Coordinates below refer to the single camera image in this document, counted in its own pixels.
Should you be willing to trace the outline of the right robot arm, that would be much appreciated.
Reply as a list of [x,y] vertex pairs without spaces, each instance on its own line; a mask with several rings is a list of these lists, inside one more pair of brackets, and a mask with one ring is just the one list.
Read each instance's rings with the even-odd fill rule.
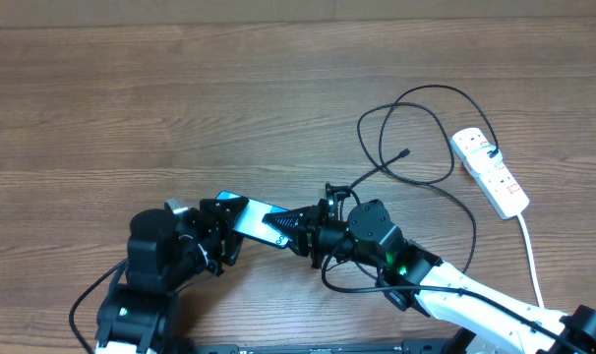
[[401,310],[458,325],[508,353],[596,353],[596,310],[573,314],[516,300],[468,277],[403,236],[379,200],[357,205],[346,219],[335,208],[350,195],[327,187],[314,206],[268,213],[263,222],[290,240],[292,251],[325,271],[331,259],[373,266],[371,292]]

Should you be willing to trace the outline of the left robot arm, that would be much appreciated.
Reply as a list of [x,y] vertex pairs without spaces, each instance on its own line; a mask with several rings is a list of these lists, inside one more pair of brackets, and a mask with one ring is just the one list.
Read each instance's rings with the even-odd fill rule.
[[118,267],[97,313],[97,353],[194,353],[175,334],[179,293],[207,271],[233,266],[243,238],[233,230],[249,200],[203,199],[197,208],[171,199],[130,222],[127,261]]

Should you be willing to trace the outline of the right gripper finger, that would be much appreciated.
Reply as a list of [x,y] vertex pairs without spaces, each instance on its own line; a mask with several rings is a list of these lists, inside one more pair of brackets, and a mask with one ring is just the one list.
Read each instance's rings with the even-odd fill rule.
[[263,223],[284,236],[306,235],[321,225],[320,209],[317,206],[305,206],[270,212],[263,217]]
[[309,235],[299,235],[291,237],[288,242],[288,248],[297,256],[308,257],[312,246]]

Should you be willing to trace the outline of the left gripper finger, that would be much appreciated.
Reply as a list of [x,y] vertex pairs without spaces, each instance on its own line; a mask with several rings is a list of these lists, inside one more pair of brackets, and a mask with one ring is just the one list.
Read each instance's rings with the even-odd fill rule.
[[215,201],[215,211],[218,219],[225,225],[228,231],[232,231],[239,215],[246,208],[249,199],[237,197]]
[[221,241],[222,262],[228,266],[234,266],[241,251],[244,236],[235,231],[230,231]]

